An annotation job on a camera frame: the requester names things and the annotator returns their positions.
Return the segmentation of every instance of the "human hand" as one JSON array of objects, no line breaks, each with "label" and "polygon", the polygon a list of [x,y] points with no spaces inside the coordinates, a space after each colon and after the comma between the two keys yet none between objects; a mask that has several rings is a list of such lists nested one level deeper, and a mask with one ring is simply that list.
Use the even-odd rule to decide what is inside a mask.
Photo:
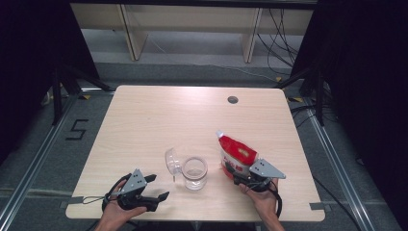
[{"label": "human hand", "polygon": [[[273,191],[276,191],[278,187],[278,179],[273,178],[272,182],[273,184],[270,184],[270,188]],[[242,193],[247,194],[252,199],[259,217],[269,231],[284,230],[276,215],[276,197],[272,192],[254,192],[244,184],[239,184],[239,187]]]},{"label": "human hand", "polygon": [[[118,192],[126,183],[126,180],[121,181],[114,192]],[[133,210],[123,210],[117,204],[117,196],[111,195],[111,201],[106,205],[102,218],[96,226],[97,231],[113,231],[119,229],[130,218],[138,216],[147,211],[146,207],[137,207]]]}]

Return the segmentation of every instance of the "metal rail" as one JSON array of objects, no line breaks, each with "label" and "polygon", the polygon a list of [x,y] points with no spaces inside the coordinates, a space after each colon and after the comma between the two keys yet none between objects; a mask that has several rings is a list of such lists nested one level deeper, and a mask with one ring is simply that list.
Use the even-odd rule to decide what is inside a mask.
[{"label": "metal rail", "polygon": [[[309,98],[305,98],[304,100],[307,106],[313,105]],[[340,186],[342,187],[345,198],[347,199],[351,211],[356,217],[357,223],[359,224],[361,230],[367,231],[375,230],[370,219],[370,216],[367,212],[366,206],[361,201],[359,194],[357,193],[353,184],[351,183],[351,180],[348,177],[342,164],[342,161],[337,155],[336,149],[331,143],[329,136],[326,133],[326,130],[324,129],[324,127],[320,126],[316,117],[313,116],[314,114],[312,110],[308,110],[308,114],[311,117],[312,124],[315,127],[316,133],[318,134],[321,144],[323,145],[324,151],[327,154],[329,162],[336,174],[337,179],[339,180]]]},{"label": "metal rail", "polygon": [[76,102],[78,95],[70,95],[64,105],[64,113],[60,120],[51,127],[48,132],[44,142],[39,148],[36,157],[33,162],[30,163],[27,171],[25,172],[23,178],[21,179],[18,186],[15,188],[12,196],[9,198],[6,206],[3,208],[0,214],[0,230],[6,231],[9,229],[10,225],[13,222],[15,215],[18,212],[21,204],[24,201],[24,198],[32,186],[34,180],[36,179],[42,165],[44,164],[49,151],[51,150],[55,140],[57,139],[58,134],[60,133],[66,115],[71,109],[72,105]]}]

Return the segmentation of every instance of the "red object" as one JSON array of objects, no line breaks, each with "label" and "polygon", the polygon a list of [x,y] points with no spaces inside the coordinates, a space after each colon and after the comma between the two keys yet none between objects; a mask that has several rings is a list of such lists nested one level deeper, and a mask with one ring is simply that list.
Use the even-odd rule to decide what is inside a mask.
[{"label": "red object", "polygon": [[252,166],[258,156],[258,153],[240,141],[236,141],[222,132],[217,132],[219,144],[222,147],[222,169],[231,179],[232,174],[228,172],[225,162],[228,162],[239,173],[249,173],[249,167]]}]

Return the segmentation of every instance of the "glass cup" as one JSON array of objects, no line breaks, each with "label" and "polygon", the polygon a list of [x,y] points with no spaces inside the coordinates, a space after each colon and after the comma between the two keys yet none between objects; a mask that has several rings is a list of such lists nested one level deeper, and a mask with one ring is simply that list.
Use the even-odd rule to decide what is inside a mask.
[{"label": "glass cup", "polygon": [[207,183],[207,162],[200,157],[190,157],[182,165],[185,186],[189,190],[201,190]]}]

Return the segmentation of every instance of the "wrist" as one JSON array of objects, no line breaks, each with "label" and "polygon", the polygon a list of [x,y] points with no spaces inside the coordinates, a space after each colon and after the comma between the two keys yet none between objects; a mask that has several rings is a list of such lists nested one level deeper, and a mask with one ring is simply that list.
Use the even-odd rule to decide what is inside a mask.
[{"label": "wrist", "polygon": [[272,214],[264,219],[264,224],[267,227],[268,231],[284,231],[281,222],[278,219],[278,216]]},{"label": "wrist", "polygon": [[112,222],[108,220],[104,220],[103,218],[99,220],[95,231],[116,231],[118,230],[123,223],[120,222]]}]

